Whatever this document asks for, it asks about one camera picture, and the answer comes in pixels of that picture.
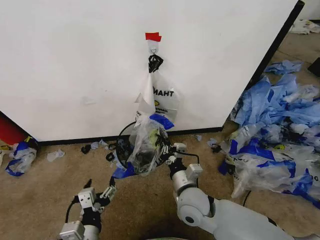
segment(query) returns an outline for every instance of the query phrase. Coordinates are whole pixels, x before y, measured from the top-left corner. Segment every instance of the black baseboard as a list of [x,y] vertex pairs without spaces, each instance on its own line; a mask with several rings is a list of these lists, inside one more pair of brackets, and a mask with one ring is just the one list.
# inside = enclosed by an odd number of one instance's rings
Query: black baseboard
[[[222,131],[223,127],[210,127],[210,128],[199,128],[191,130],[180,130],[180,131],[168,131],[168,136],[186,135],[186,134],[203,134],[203,133],[216,133]],[[51,145],[66,145],[66,144],[88,144],[93,142],[99,142],[101,139],[105,142],[115,141],[119,136],[101,136],[101,137],[89,137],[89,138],[77,138],[67,140],[53,140],[53,141],[39,141],[40,146],[51,146]]]

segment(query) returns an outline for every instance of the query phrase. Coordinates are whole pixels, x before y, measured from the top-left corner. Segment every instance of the pile of plastic bags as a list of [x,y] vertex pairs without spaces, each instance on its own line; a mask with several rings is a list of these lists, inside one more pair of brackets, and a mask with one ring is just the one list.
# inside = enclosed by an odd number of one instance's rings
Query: pile of plastic bags
[[221,148],[221,173],[233,174],[232,197],[267,189],[302,196],[320,208],[319,89],[284,74],[272,85],[266,76],[245,91],[231,119],[239,129]]

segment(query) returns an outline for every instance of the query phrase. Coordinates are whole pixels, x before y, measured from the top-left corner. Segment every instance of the blue plastic bag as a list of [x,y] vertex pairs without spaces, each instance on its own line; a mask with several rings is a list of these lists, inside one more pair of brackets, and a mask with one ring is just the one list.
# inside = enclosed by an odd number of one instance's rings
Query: blue plastic bag
[[272,65],[266,67],[264,72],[273,72],[277,75],[289,74],[293,72],[299,72],[301,70],[301,67],[301,61],[283,60],[282,62],[273,62]]

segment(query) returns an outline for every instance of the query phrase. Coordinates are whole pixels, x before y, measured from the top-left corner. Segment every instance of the red object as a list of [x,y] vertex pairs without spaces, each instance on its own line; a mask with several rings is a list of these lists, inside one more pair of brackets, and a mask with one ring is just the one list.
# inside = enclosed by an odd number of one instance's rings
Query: red object
[[10,119],[0,115],[0,139],[8,145],[13,145],[25,140],[28,135]]
[[159,32],[146,32],[145,33],[145,40],[152,40],[152,41],[160,42],[161,37],[162,36],[159,36]]

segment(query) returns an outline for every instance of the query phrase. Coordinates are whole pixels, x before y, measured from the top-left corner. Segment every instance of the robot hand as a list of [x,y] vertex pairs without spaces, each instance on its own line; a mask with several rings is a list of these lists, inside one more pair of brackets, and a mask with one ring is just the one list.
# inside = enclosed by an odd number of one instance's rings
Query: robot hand
[[186,148],[183,143],[175,143],[167,152],[166,160],[173,181],[177,214],[185,224],[199,227],[217,240],[320,240],[316,235],[294,238],[260,213],[206,195],[198,188],[198,176],[203,171],[199,162],[188,167],[182,163],[182,155],[188,155]]
[[[98,240],[102,227],[101,213],[114,198],[116,191],[114,179],[111,178],[110,186],[96,194],[90,179],[69,205],[60,237],[63,240]],[[75,203],[81,204],[82,220],[68,222],[69,211]]]

